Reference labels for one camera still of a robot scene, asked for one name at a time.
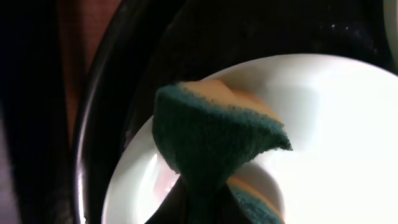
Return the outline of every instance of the brown wooden surface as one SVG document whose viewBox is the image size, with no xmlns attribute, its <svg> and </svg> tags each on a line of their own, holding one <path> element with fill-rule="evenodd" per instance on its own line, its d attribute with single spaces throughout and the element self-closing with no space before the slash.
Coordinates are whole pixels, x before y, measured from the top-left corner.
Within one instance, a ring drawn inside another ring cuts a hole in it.
<svg viewBox="0 0 398 224">
<path fill-rule="evenodd" d="M 88 70 L 120 0 L 58 0 L 69 141 Z"/>
</svg>

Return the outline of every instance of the kitchen sponge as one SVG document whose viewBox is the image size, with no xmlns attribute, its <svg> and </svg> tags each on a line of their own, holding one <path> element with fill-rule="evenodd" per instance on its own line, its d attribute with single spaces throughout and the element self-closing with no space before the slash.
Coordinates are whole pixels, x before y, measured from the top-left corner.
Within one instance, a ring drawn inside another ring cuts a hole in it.
<svg viewBox="0 0 398 224">
<path fill-rule="evenodd" d="M 230 90 L 218 80 L 159 89 L 152 134 L 186 186 L 188 222 L 212 222 L 213 197 L 245 162 L 270 149 L 291 149 L 282 128 L 254 95 Z"/>
</svg>

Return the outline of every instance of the black sink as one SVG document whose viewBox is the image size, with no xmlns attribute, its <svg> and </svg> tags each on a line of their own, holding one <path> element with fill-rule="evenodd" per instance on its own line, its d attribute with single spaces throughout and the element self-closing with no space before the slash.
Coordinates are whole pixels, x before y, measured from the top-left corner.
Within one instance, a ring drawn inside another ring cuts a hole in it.
<svg viewBox="0 0 398 224">
<path fill-rule="evenodd" d="M 123 1 L 95 57 L 77 120 L 76 222 L 101 222 L 113 170 L 151 116 L 158 87 L 294 53 L 340 55 L 392 70 L 382 1 Z"/>
</svg>

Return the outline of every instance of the sponge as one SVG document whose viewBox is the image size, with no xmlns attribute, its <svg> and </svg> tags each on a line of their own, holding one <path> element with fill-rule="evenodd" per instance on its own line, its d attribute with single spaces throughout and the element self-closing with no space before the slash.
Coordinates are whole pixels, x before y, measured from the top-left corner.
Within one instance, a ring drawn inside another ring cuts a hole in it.
<svg viewBox="0 0 398 224">
<path fill-rule="evenodd" d="M 152 134 L 188 192 L 188 222 L 211 223 L 210 205 L 235 170 L 270 149 L 291 150 L 278 117 L 254 95 L 219 80 L 157 91 Z"/>
<path fill-rule="evenodd" d="M 253 223 L 283 224 L 282 215 L 263 194 L 235 177 L 230 177 L 227 183 Z"/>
</svg>

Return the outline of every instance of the white dish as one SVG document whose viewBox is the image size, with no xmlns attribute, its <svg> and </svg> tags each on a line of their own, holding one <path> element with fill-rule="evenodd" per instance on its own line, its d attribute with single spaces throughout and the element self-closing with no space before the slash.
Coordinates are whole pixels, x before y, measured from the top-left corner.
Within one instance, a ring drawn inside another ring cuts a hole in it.
<svg viewBox="0 0 398 224">
<path fill-rule="evenodd" d="M 294 151 L 252 161 L 270 180 L 248 175 L 247 166 L 237 175 L 270 190 L 286 223 L 398 223 L 397 77 L 349 58 L 299 54 L 245 62 L 206 79 L 213 78 L 255 93 L 284 122 Z M 177 180 L 157 155 L 151 121 L 114 171 L 104 224 L 145 223 Z"/>
</svg>

